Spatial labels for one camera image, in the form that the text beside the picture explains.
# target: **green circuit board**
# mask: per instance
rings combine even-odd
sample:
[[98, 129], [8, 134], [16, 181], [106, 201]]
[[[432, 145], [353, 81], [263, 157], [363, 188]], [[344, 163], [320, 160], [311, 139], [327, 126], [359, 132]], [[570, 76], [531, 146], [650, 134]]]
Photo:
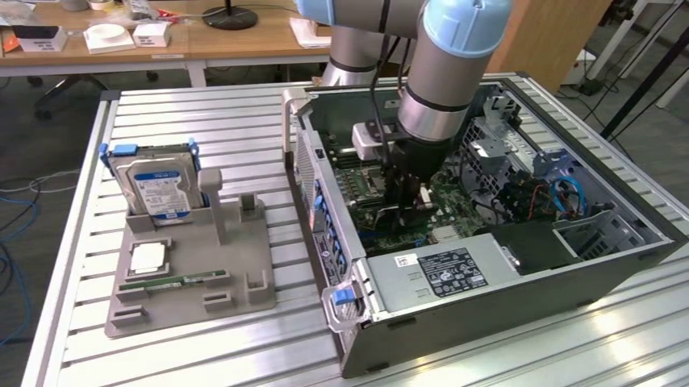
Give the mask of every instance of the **green circuit board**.
[[388, 223], [380, 224], [386, 214], [380, 167], [336, 169], [335, 175], [368, 256], [436, 243], [432, 238], [436, 228], [446, 227], [447, 230], [451, 227], [456, 236], [463, 238], [486, 225], [471, 206], [468, 195], [456, 184], [448, 182], [446, 172], [439, 172], [430, 183], [434, 210], [416, 217], [414, 224], [394, 233]]

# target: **aluminum workbench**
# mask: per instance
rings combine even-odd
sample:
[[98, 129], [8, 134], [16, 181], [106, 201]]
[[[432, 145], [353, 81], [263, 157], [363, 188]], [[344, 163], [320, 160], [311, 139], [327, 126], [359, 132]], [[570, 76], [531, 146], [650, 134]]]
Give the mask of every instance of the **aluminum workbench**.
[[[622, 180], [689, 234], [689, 210], [601, 141], [540, 86], [512, 74]], [[101, 101], [37, 328], [24, 386], [60, 385], [685, 385], [689, 383], [689, 249], [586, 308], [544, 318], [344, 380], [324, 324], [280, 153], [280, 93], [305, 83], [129, 91]], [[555, 146], [540, 124], [522, 129]], [[267, 206], [277, 307], [108, 339], [102, 324], [125, 200], [97, 145], [200, 144], [221, 168], [224, 200], [259, 192]]]

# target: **motherboard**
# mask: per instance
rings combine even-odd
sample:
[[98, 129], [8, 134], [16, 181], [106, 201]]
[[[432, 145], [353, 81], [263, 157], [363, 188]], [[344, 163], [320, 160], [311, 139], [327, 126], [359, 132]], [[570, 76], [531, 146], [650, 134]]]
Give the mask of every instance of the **motherboard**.
[[335, 176], [368, 256], [464, 238], [486, 225], [448, 171], [440, 171], [430, 182], [432, 209], [395, 231], [391, 216], [396, 207], [384, 201], [380, 166], [335, 169]]

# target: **hard drive label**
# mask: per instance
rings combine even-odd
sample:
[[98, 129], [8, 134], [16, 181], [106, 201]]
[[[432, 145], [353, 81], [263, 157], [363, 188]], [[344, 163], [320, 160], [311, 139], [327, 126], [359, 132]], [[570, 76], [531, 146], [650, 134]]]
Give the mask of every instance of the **hard drive label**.
[[181, 175], [177, 171], [139, 173], [135, 180], [144, 206], [153, 218], [173, 222], [189, 214], [185, 192], [179, 189]]
[[487, 285], [466, 248], [420, 256], [419, 265], [438, 297], [451, 296]]

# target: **table leg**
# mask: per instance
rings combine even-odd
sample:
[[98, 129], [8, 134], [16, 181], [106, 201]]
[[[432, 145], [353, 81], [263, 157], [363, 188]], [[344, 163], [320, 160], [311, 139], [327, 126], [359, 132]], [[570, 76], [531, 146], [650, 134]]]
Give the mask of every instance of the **table leg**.
[[641, 61], [643, 55], [646, 55], [646, 51], [653, 45], [653, 42], [659, 36], [659, 33], [663, 31], [665, 27], [667, 27], [667, 21], [673, 17], [673, 14], [675, 12], [675, 9], [681, 7], [683, 2], [677, 2], [665, 12], [665, 15], [659, 18], [659, 20], [655, 22], [655, 24], [651, 27], [650, 32], [646, 35], [646, 38], [639, 43], [638, 48], [634, 51], [634, 54], [631, 54], [630, 59], [626, 61], [625, 66], [622, 67], [622, 71], [619, 72], [619, 78], [626, 79], [629, 77], [629, 74], [631, 70], [634, 69], [635, 65]]
[[646, 8], [646, 5], [647, 0], [641, 0], [635, 2], [633, 9], [634, 16], [630, 20], [625, 20], [619, 25], [619, 28], [617, 29], [617, 32], [614, 33], [613, 38], [607, 43], [607, 46], [605, 46], [601, 55], [598, 55], [598, 58], [595, 59], [595, 63], [587, 71], [586, 79], [597, 78], [598, 74], [601, 73], [601, 70], [603, 69], [605, 64], [607, 63], [607, 60], [610, 59], [610, 56], [613, 55], [614, 49], [617, 48], [617, 46], [619, 46], [619, 42], [622, 41], [622, 38], [625, 38], [626, 32], [629, 32], [631, 25], [634, 24], [635, 19], [638, 18], [638, 15], [643, 12], [643, 9]]
[[185, 70], [189, 73], [189, 80], [192, 81], [192, 87], [205, 87], [205, 69], [204, 60], [193, 60], [185, 63]]
[[685, 74], [681, 76], [679, 80], [671, 85], [663, 96], [655, 102], [655, 106], [658, 108], [663, 109], [667, 107], [671, 99], [675, 97], [677, 93], [679, 93], [681, 88], [686, 86], [686, 83], [689, 83], [689, 70], [685, 71]]

